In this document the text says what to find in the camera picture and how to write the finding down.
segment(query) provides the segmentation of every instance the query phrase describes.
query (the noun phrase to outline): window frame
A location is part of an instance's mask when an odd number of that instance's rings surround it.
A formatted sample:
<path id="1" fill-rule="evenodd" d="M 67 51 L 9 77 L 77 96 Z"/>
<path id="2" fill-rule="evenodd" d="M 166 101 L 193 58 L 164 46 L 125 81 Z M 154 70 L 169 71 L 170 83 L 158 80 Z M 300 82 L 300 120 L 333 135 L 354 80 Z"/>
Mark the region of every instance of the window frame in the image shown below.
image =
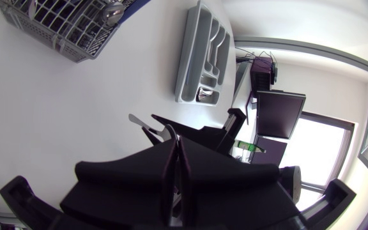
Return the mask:
<path id="1" fill-rule="evenodd" d="M 328 183 L 331 180 L 337 178 L 339 173 L 342 170 L 344 160 L 346 159 L 348 155 L 351 140 L 353 138 L 355 124 L 348 122 L 348 121 L 342 121 L 339 119 L 322 116 L 319 114 L 314 114 L 314 113 L 305 112 L 305 111 L 302 111 L 302 114 L 300 115 L 299 119 L 300 118 L 344 129 L 344 135 L 343 135 L 342 144 L 340 146 L 339 154 L 337 155 L 332 172 L 329 175 L 326 185 L 317 185 L 317 184 L 312 184 L 312 183 L 307 183 L 307 182 L 302 181 L 303 189 L 307 189 L 313 192 L 319 192 L 320 194 L 322 194 L 326 190 Z"/>

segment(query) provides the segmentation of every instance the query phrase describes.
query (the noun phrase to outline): white countertop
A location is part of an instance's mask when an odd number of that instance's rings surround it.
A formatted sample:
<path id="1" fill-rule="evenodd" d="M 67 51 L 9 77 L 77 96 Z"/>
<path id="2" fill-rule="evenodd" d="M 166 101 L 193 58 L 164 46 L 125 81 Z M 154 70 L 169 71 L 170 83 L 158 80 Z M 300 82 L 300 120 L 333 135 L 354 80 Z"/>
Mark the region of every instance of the white countertop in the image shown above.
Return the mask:
<path id="1" fill-rule="evenodd" d="M 221 1 L 204 2 L 232 36 Z M 9 25 L 0 12 L 0 188 L 22 175 L 39 198 L 59 207 L 77 181 L 77 162 L 151 147 L 129 113 L 160 129 L 150 114 L 194 128 L 221 127 L 233 99 L 233 42 L 218 105 L 174 101 L 187 10 L 196 4 L 150 1 L 97 59 L 79 64 Z M 1 196 L 0 211 L 9 211 Z"/>

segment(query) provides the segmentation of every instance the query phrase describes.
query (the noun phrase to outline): green bottle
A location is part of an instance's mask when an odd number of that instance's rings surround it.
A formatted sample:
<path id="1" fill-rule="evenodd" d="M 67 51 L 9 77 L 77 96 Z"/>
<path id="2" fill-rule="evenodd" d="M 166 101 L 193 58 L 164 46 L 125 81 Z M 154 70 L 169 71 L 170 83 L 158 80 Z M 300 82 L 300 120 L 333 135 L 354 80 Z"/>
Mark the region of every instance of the green bottle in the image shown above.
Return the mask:
<path id="1" fill-rule="evenodd" d="M 259 146 L 256 146 L 255 144 L 251 144 L 251 143 L 247 143 L 247 142 L 243 142 L 243 141 L 238 141 L 238 140 L 235 140 L 234 146 L 237 147 L 237 148 L 241 148 L 243 150 L 251 151 L 253 153 L 264 153 L 264 152 L 266 152 L 265 149 L 260 148 Z"/>

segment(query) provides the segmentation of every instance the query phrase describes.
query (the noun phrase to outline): spoon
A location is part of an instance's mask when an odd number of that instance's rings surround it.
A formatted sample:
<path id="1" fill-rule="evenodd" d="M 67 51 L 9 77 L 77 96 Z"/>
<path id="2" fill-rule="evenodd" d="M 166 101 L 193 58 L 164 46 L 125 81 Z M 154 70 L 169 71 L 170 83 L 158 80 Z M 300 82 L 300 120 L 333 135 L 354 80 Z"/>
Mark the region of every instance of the spoon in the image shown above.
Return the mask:
<path id="1" fill-rule="evenodd" d="M 102 20 L 107 27 L 112 27 L 118 23 L 125 12 L 125 6 L 119 2 L 110 2 L 102 12 Z"/>

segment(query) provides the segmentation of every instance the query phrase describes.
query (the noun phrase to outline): cable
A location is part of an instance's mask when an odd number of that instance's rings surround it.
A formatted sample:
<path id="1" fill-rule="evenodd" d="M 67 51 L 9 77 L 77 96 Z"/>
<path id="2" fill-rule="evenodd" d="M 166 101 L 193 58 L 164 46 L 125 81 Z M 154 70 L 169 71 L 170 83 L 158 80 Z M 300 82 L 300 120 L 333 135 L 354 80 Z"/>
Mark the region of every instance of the cable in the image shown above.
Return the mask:
<path id="1" fill-rule="evenodd" d="M 273 58 L 275 58 L 275 62 L 278 63 L 278 60 L 276 60 L 275 55 L 273 55 L 272 52 L 269 52 L 269 53 L 273 56 Z"/>
<path id="2" fill-rule="evenodd" d="M 268 56 L 271 58 L 272 62 L 273 62 L 273 58 L 272 58 L 272 56 L 271 56 L 271 55 L 269 55 L 267 52 L 262 51 L 262 52 L 260 53 L 259 57 L 261 57 L 261 55 L 262 55 L 262 54 L 266 54 L 266 55 L 268 55 Z"/>
<path id="3" fill-rule="evenodd" d="M 264 62 L 265 64 L 267 64 L 269 67 L 272 67 L 272 63 L 270 63 L 269 61 L 264 60 L 264 59 L 261 59 L 261 58 L 259 58 L 259 56 L 256 56 L 255 54 L 253 54 L 253 53 L 251 53 L 251 52 L 249 52 L 249 51 L 246 51 L 246 50 L 244 50 L 244 49 L 241 49 L 241 48 L 238 48 L 238 47 L 235 47 L 235 48 L 237 48 L 237 49 L 239 49 L 239 50 L 242 50 L 242 51 L 244 51 L 244 52 L 246 52 L 246 53 L 248 53 L 248 54 L 250 54 L 250 55 L 254 56 L 254 57 L 255 57 L 255 59 L 261 60 L 262 62 Z"/>

